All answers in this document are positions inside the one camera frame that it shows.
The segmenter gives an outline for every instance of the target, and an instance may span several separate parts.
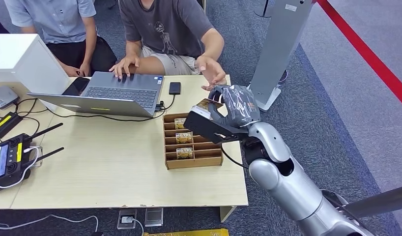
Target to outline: graphic print on t-shirt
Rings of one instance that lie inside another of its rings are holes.
[[[165,32],[165,27],[163,26],[163,24],[161,22],[159,22],[159,21],[156,22],[155,30],[158,33],[162,33],[161,34],[161,39],[163,40],[163,50],[162,50],[162,52],[165,53],[165,54],[173,54],[173,55],[175,55],[175,53],[177,53],[177,50],[172,45],[171,38],[169,37],[169,33]]]

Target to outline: black phone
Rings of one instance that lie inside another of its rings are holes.
[[[62,95],[79,96],[84,91],[89,83],[89,79],[78,77],[72,84],[63,92]]]
[[[170,95],[181,94],[181,82],[170,82],[169,83],[169,94]]]

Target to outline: hand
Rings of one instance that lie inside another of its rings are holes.
[[[139,67],[139,62],[140,59],[136,55],[126,56],[125,58],[121,59],[119,63],[113,65],[109,71],[110,72],[114,71],[115,77],[118,78],[119,76],[121,77],[123,73],[122,70],[124,69],[124,72],[126,72],[127,76],[130,77],[130,70],[129,70],[130,64],[134,64],[135,67]]]
[[[91,74],[91,67],[89,63],[83,62],[80,67],[80,76],[90,76]]]
[[[211,91],[215,85],[227,84],[226,73],[213,58],[201,55],[197,59],[197,66],[208,81],[208,86],[201,87],[204,90]]]
[[[69,65],[64,66],[63,70],[69,77],[78,77],[80,75],[80,70],[78,68]]]

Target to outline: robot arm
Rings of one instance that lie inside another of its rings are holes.
[[[214,143],[241,141],[250,176],[296,221],[307,236],[372,236],[340,213],[306,175],[279,132],[260,121],[253,94],[246,87],[216,86],[209,99],[226,105],[224,117],[213,102],[210,117],[191,111],[184,126]]]

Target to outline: wooden table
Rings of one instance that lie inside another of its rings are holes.
[[[20,83],[0,83],[0,86],[2,85],[8,85],[10,86],[19,96],[20,100],[24,100],[27,98],[31,98],[30,96],[26,95],[26,92],[28,91],[22,84]],[[31,106],[33,105],[33,101],[26,101],[20,104],[19,107],[19,112],[25,112],[30,110]],[[42,105],[41,102],[36,102],[36,105],[33,109],[33,111],[42,111],[46,109],[44,105]],[[14,112],[15,111],[15,106],[10,105],[4,110],[0,110],[0,117],[3,117],[9,112]],[[29,115],[29,117],[35,118],[40,122],[40,127],[39,130],[45,129],[49,127],[49,124],[51,122],[51,119],[53,115],[49,112],[46,113],[32,113]],[[7,140],[9,138],[12,138],[14,136],[17,136],[21,133],[26,133],[26,134],[33,134],[37,128],[37,123],[34,120],[31,119],[24,119],[22,120],[14,129],[10,130],[2,138],[2,140]],[[38,138],[33,140],[33,143],[36,145],[39,145],[42,142],[44,136],[39,136]],[[19,188],[21,187],[21,184],[16,185],[11,188],[4,189],[0,191],[0,209],[9,209],[11,208],[11,205],[13,204],[13,201],[16,197],[17,192],[19,191]]]
[[[166,106],[172,102],[169,82],[182,85],[181,95],[166,114],[188,112],[208,95],[201,89],[203,76],[166,76],[160,95]],[[73,114],[62,108],[56,112]],[[236,206],[248,204],[243,169],[226,158],[222,166],[167,170],[162,118],[120,122],[53,116],[48,124],[60,122],[64,125],[47,133],[41,146],[44,153],[58,147],[65,150],[44,160],[43,166],[17,186],[14,200],[0,208],[216,206],[221,207],[224,222]],[[238,142],[223,144],[223,148],[241,162]]]

